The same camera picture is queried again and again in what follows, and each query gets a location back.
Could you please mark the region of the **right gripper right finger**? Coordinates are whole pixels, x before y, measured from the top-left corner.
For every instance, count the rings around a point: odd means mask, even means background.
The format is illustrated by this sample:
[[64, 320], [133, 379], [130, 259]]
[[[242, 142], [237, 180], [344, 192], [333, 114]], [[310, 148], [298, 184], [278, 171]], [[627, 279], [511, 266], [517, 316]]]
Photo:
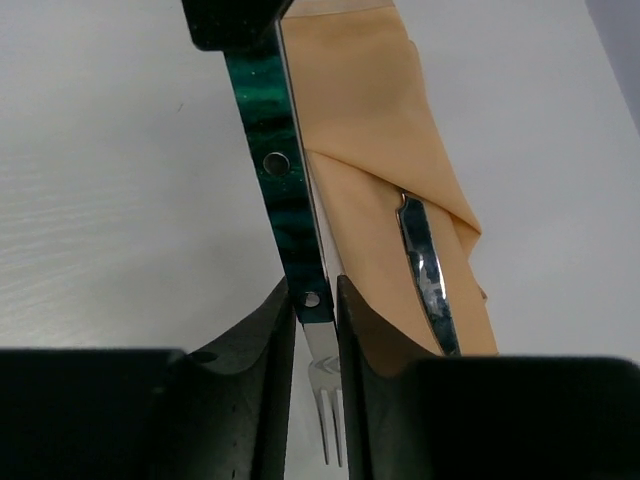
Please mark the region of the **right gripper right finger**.
[[353, 479], [635, 479], [639, 368], [614, 357], [441, 357], [337, 284]]

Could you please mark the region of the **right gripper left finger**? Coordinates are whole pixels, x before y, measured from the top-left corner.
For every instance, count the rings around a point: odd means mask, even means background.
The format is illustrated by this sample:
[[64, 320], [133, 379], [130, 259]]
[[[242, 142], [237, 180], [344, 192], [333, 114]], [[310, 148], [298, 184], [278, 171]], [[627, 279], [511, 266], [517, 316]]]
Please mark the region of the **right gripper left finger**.
[[295, 319], [278, 284], [215, 340], [173, 348], [5, 349], [5, 479], [280, 479]]

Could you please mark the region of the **green handled fork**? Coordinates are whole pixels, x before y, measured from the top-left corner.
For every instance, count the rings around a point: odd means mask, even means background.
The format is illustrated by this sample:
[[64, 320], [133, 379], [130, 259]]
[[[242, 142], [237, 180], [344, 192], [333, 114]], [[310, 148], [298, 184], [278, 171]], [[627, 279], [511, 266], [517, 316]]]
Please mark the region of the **green handled fork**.
[[345, 463], [335, 308], [298, 125], [281, 25], [225, 63], [289, 295], [312, 361], [325, 460]]

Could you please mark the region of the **beige satin napkin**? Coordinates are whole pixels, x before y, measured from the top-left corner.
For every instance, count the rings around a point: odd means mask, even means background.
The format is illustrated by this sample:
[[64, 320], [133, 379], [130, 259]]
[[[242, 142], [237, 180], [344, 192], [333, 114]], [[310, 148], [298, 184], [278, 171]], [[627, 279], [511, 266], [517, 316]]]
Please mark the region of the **beige satin napkin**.
[[379, 374], [440, 354], [396, 212], [423, 205], [466, 356], [494, 356], [470, 265], [481, 227], [428, 104], [418, 50], [390, 1], [297, 1], [282, 22], [304, 146], [344, 271], [375, 311], [355, 329]]

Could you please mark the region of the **green handled knife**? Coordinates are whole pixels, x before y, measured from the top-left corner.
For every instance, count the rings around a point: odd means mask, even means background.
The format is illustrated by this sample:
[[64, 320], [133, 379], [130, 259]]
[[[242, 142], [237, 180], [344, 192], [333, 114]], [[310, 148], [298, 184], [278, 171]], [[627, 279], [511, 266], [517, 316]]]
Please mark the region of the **green handled knife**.
[[401, 192], [401, 199], [396, 218], [422, 309], [441, 352], [459, 356], [460, 344], [426, 208], [407, 191]]

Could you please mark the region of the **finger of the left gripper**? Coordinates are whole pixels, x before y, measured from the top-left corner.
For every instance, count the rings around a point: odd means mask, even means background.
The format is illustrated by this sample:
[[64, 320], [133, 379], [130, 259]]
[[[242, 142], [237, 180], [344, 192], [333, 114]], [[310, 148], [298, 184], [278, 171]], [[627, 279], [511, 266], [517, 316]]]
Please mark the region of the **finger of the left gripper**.
[[258, 45], [292, 0], [182, 0], [190, 36], [201, 51], [242, 51]]

